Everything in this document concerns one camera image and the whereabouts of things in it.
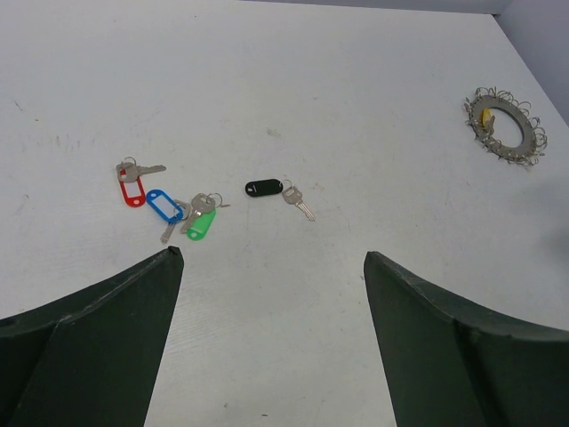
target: white table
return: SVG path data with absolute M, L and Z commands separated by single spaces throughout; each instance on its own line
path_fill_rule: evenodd
M 147 426 L 392 426 L 362 280 L 378 250 L 568 329 L 569 130 L 490 16 L 212 0 L 0 5 L 0 318 L 162 249 L 146 189 L 220 192 L 186 269 Z M 473 141 L 496 85 L 550 145 L 530 172 Z M 317 216 L 251 180 L 288 178 Z

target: key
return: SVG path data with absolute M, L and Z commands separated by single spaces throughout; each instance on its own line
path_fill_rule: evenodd
M 200 217 L 202 214 L 208 214 L 215 209 L 215 200 L 206 196 L 204 193 L 199 193 L 192 198 L 190 204 L 192 212 L 189 214 L 186 222 L 181 225 L 180 233 L 182 234 L 189 230 L 196 218 Z
M 310 209 L 308 209 L 306 205 L 304 205 L 304 202 L 302 201 L 302 193 L 299 191 L 299 189 L 297 189 L 292 185 L 288 189 L 284 189 L 282 194 L 283 194 L 283 199 L 286 203 L 288 203 L 289 205 L 295 205 L 296 207 L 301 209 L 301 211 L 306 215 L 306 217 L 309 220 L 311 221 L 317 220 L 316 216 L 314 216 L 314 214 L 310 212 Z
M 182 221 L 187 220 L 190 211 L 189 203 L 182 202 L 181 200 L 178 200 L 176 198 L 174 199 L 174 202 L 176 202 L 178 206 L 181 207 L 181 210 L 184 213 L 184 215 L 181 217 L 181 220 Z M 170 240 L 170 237 L 172 236 L 172 233 L 176 228 L 176 224 L 178 224 L 178 222 L 168 222 L 168 225 L 166 226 L 166 231 L 162 233 L 162 236 L 160 237 L 160 241 L 162 242 L 163 245 L 166 245 Z
M 135 182 L 140 176 L 147 175 L 149 173 L 163 172 L 166 170 L 166 166 L 154 165 L 154 166 L 138 166 L 136 160 L 133 159 L 132 162 L 121 162 L 116 165 L 116 176 L 120 182 Z

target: round key holder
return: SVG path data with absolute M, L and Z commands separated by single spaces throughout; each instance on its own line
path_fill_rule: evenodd
M 540 126 L 540 119 L 530 117 L 530 107 L 529 102 L 519 102 L 510 92 L 497 91 L 495 87 L 479 87 L 474 100 L 467 98 L 464 104 L 469 114 L 466 123 L 474 130 L 476 139 L 508 163 L 524 166 L 537 165 L 539 157 L 543 156 L 543 150 L 548 145 L 548 137 Z M 521 144 L 517 147 L 509 146 L 493 137 L 493 117 L 486 120 L 491 109 L 499 109 L 514 120 L 522 133 Z

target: red key tag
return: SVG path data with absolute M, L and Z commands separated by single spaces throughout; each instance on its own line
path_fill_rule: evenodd
M 119 172 L 121 175 L 126 175 L 124 170 Z M 142 182 L 140 182 L 140 176 L 135 182 L 118 182 L 121 186 L 121 191 L 123 191 L 123 197 L 125 203 L 130 207 L 141 207 L 146 202 L 146 195 L 144 193 L 144 188 L 142 188 Z

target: black object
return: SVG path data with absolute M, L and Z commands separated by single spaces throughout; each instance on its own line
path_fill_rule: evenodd
M 0 425 L 142 426 L 184 266 L 169 247 L 0 320 Z
M 283 183 L 279 180 L 251 181 L 245 185 L 245 193 L 251 197 L 272 196 L 283 191 Z
M 398 427 L 569 425 L 569 332 L 488 310 L 379 253 L 365 284 Z

